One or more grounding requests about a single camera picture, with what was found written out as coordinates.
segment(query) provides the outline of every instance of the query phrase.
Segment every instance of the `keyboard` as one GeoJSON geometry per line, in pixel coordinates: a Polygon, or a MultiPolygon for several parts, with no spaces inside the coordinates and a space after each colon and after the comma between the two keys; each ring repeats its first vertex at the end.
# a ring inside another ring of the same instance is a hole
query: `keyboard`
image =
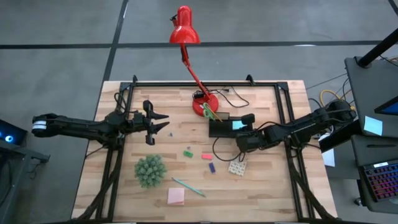
{"type": "Polygon", "coordinates": [[[363,166],[363,172],[375,202],[398,197],[398,160],[363,166]]]}

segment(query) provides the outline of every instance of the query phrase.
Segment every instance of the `green block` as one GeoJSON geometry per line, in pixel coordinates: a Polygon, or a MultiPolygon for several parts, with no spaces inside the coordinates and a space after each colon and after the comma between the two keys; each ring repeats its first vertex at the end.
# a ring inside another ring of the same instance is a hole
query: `green block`
{"type": "Polygon", "coordinates": [[[189,158],[192,158],[193,153],[192,152],[188,152],[188,151],[184,151],[184,156],[188,156],[189,158]]]}

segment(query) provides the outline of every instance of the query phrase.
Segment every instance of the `wooden table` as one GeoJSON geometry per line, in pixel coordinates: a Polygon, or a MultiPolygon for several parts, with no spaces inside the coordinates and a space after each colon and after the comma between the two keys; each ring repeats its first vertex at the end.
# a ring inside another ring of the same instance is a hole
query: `wooden table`
{"type": "MultiPolygon", "coordinates": [[[[296,118],[310,113],[304,82],[287,81],[296,118]]],[[[95,120],[102,120],[116,106],[114,93],[120,82],[105,82],[101,92],[95,120]]],[[[271,87],[235,87],[236,91],[250,102],[245,108],[233,108],[218,96],[219,111],[231,116],[248,113],[256,115],[255,127],[266,121],[279,123],[275,91],[271,87]]],[[[119,180],[114,221],[116,222],[271,222],[295,221],[296,213],[284,145],[246,155],[248,161],[243,177],[228,172],[229,162],[213,159],[216,173],[212,174],[208,160],[202,153],[212,153],[215,139],[208,137],[208,120],[197,116],[192,110],[194,87],[135,87],[131,110],[142,110],[142,102],[151,100],[155,112],[167,114],[170,121],[154,136],[155,146],[145,144],[145,133],[134,133],[127,137],[124,148],[122,171],[119,180]],[[183,151],[190,147],[193,158],[185,157],[183,151]],[[142,189],[134,178],[134,164],[148,154],[160,154],[168,169],[160,187],[142,189]],[[176,177],[201,190],[206,198],[185,189],[185,205],[167,205],[169,187],[182,187],[171,180],[176,177]]],[[[244,102],[230,91],[228,99],[241,105],[244,102]]],[[[99,148],[90,142],[88,153],[99,148]]],[[[220,157],[228,159],[239,149],[234,139],[219,139],[215,146],[220,157]]],[[[308,181],[312,192],[329,213],[336,216],[335,204],[319,149],[303,150],[308,181]]],[[[79,216],[94,199],[101,185],[106,150],[92,154],[84,163],[72,217],[79,216]]],[[[304,214],[305,200],[301,193],[304,214]]]]}

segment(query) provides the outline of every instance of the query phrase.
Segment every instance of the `teal pencil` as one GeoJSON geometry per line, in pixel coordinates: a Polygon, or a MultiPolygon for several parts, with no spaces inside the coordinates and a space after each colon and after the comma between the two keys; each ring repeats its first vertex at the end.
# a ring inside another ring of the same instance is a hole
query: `teal pencil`
{"type": "Polygon", "coordinates": [[[196,193],[198,193],[198,194],[200,194],[200,195],[206,197],[206,195],[205,195],[203,192],[201,192],[201,191],[199,191],[199,190],[197,190],[197,189],[194,189],[193,187],[189,186],[188,184],[182,182],[181,180],[178,180],[178,179],[176,179],[176,178],[174,178],[174,177],[172,177],[172,179],[173,179],[174,181],[176,181],[177,183],[184,185],[186,188],[188,188],[188,189],[190,189],[190,190],[193,190],[194,192],[196,192],[196,193]]]}

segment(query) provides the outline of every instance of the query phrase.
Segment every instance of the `red desk lamp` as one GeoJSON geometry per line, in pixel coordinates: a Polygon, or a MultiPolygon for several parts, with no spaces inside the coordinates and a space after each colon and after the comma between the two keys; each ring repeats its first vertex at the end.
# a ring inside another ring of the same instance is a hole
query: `red desk lamp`
{"type": "Polygon", "coordinates": [[[202,83],[199,81],[198,77],[195,75],[191,68],[191,64],[188,59],[187,47],[185,44],[200,44],[199,35],[195,29],[192,27],[192,10],[189,6],[181,6],[177,15],[170,19],[174,25],[174,31],[170,36],[170,43],[180,44],[182,63],[187,67],[188,71],[191,73],[193,79],[195,79],[200,90],[205,94],[202,98],[195,98],[192,102],[192,107],[196,114],[203,116],[203,106],[202,104],[208,103],[211,110],[216,112],[218,109],[218,99],[214,94],[208,92],[202,83]]]}

